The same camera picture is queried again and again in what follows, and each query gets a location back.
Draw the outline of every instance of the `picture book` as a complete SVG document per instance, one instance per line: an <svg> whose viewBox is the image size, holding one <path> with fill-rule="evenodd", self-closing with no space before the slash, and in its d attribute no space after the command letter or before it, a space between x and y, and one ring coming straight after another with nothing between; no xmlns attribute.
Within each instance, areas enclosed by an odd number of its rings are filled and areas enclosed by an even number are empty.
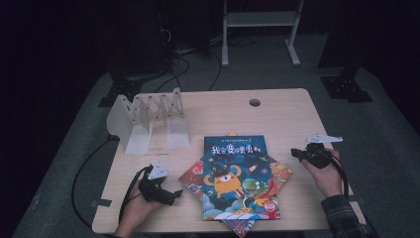
<svg viewBox="0 0 420 238"><path fill-rule="evenodd" d="M269 157L269 161L276 187L277 189L280 189L290 177L291 170L272 157ZM179 181L181 181L197 198L201 199L203 194L203 158L194 163L194 165L179 178ZM223 222L241 238L244 238L247 235L255 223L254 220L223 220Z"/></svg>
<svg viewBox="0 0 420 238"><path fill-rule="evenodd" d="M264 136L204 138L203 220L279 219Z"/></svg>

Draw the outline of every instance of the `gray carpet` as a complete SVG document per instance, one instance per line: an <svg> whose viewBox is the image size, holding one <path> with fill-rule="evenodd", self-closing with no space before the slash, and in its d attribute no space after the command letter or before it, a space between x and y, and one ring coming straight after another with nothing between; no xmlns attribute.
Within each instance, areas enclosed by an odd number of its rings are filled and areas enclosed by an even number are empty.
<svg viewBox="0 0 420 238"><path fill-rule="evenodd" d="M307 89L327 133L345 139L334 144L335 149L341 151L351 186L380 237L418 237L419 136L386 95L380 81L364 69L358 72L356 80L373 102L330 99L320 77L337 75L341 69L317 68L325 35L297 36L300 67L292 65L285 38L260 37L258 43L248 47L229 48L230 66L222 68L212 89ZM220 47L212 52L220 57ZM196 53L183 58L188 60L189 69L178 78L181 90L208 90L219 71L216 57ZM177 74L185 67L183 60L175 60L173 71ZM145 83L142 92L155 92L169 78L170 74ZM110 108L98 105L111 85L110 75L104 74L92 88L14 237L102 237L74 213L71 189L79 168L107 139L106 117ZM175 87L173 80L160 91L172 91ZM76 183L75 205L88 224L92 223L95 201L101 196L117 143L112 141L94 154ZM331 237L329 231L304 233L305 237Z"/></svg>

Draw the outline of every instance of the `sleeve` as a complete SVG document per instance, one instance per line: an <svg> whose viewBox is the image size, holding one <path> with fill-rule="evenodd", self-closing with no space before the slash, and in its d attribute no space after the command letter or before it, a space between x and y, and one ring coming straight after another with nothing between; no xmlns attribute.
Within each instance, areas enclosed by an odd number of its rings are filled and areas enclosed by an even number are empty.
<svg viewBox="0 0 420 238"><path fill-rule="evenodd" d="M368 237L367 228L359 223L358 217L343 195L328 197L321 205L335 238Z"/></svg>

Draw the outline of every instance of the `shelf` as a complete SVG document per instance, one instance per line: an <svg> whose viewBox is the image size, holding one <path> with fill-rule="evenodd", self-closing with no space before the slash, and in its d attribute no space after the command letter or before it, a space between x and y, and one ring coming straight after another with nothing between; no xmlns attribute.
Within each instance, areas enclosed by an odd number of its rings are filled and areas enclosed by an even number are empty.
<svg viewBox="0 0 420 238"><path fill-rule="evenodd" d="M228 13L227 27L293 26L295 11Z"/></svg>

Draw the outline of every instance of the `round hole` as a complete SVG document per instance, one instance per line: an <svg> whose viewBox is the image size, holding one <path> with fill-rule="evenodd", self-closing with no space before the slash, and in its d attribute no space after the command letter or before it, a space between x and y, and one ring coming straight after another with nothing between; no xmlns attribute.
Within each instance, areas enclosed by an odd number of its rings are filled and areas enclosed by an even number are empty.
<svg viewBox="0 0 420 238"><path fill-rule="evenodd" d="M252 105L253 107L258 107L260 106L262 103L258 100L258 99L251 99L250 100L250 105Z"/></svg>

